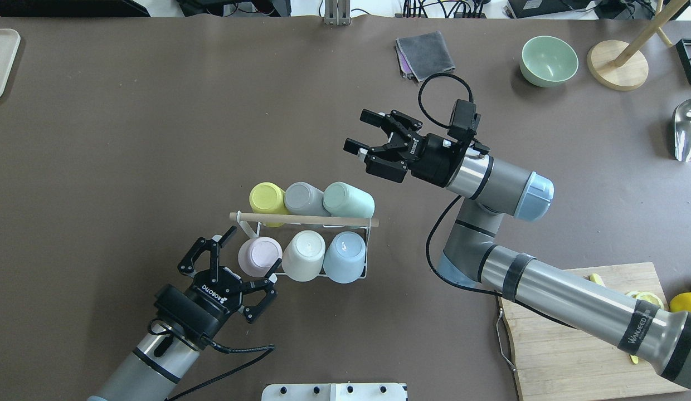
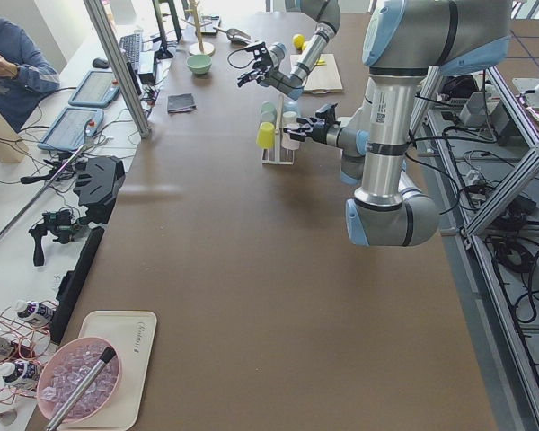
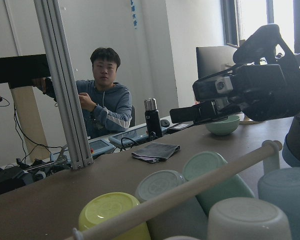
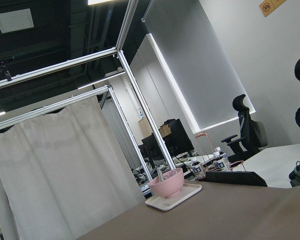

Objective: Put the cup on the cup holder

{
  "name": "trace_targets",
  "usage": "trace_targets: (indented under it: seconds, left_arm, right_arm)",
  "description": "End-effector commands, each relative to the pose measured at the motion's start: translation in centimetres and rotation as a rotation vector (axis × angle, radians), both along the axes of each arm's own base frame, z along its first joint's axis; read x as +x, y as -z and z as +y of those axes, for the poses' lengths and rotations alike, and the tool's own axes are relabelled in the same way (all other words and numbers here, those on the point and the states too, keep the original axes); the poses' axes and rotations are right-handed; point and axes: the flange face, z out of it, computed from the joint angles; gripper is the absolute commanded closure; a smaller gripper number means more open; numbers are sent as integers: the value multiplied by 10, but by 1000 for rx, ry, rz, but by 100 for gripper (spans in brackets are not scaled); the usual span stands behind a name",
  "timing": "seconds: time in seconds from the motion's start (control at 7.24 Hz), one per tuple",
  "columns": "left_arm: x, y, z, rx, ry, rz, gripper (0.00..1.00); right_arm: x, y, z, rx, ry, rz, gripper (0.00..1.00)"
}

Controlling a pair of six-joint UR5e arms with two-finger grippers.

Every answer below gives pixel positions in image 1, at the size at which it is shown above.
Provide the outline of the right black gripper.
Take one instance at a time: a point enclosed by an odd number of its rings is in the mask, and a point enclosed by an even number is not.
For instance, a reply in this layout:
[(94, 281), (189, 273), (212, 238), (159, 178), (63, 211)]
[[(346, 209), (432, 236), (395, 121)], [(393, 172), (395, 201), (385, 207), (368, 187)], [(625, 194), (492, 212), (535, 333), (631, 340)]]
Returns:
[(408, 171), (415, 178), (444, 188), (460, 166), (466, 146), (439, 135), (419, 134), (422, 122), (392, 110), (389, 114), (363, 109), (361, 122), (383, 130), (388, 141), (369, 146), (346, 139), (344, 150), (366, 164), (366, 173), (402, 183)]

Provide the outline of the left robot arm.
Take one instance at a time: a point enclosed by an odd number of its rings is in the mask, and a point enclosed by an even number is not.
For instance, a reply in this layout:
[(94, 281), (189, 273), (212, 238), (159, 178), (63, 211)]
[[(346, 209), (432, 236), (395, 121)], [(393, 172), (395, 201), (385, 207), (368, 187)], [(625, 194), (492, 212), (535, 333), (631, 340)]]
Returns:
[(172, 400), (172, 391), (205, 348), (223, 354), (256, 353), (249, 367), (274, 350), (272, 344), (231, 348), (215, 336), (231, 315), (254, 322), (276, 298), (277, 258), (263, 277), (244, 281), (220, 264), (224, 244), (236, 232), (231, 227), (213, 238), (198, 238), (178, 264), (178, 272), (192, 279), (185, 291), (164, 285), (156, 294), (156, 317), (147, 334), (126, 356), (91, 400)]

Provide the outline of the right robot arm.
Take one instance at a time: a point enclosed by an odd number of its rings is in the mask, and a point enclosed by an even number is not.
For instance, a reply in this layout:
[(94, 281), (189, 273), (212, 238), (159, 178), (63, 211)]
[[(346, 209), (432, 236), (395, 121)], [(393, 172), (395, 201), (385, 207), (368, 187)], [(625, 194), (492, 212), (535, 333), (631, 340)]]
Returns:
[(377, 147), (345, 141), (344, 150), (363, 160), (367, 173), (401, 183), (410, 172), (462, 201), (440, 261), (431, 266), (442, 281), (582, 330), (641, 357), (662, 378), (691, 390), (691, 312), (665, 311), (496, 243), (504, 215), (542, 218), (554, 187), (534, 171), (491, 157), (475, 139), (478, 114), (456, 107), (448, 139), (420, 135), (421, 122), (398, 111), (365, 109), (360, 119), (388, 135), (388, 142)]

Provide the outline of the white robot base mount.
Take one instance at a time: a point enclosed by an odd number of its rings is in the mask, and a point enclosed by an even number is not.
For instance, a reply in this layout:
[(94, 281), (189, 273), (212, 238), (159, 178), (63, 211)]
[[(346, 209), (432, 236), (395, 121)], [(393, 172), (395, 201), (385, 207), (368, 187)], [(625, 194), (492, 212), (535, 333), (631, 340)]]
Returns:
[(401, 383), (300, 383), (266, 386), (262, 400), (408, 400)]

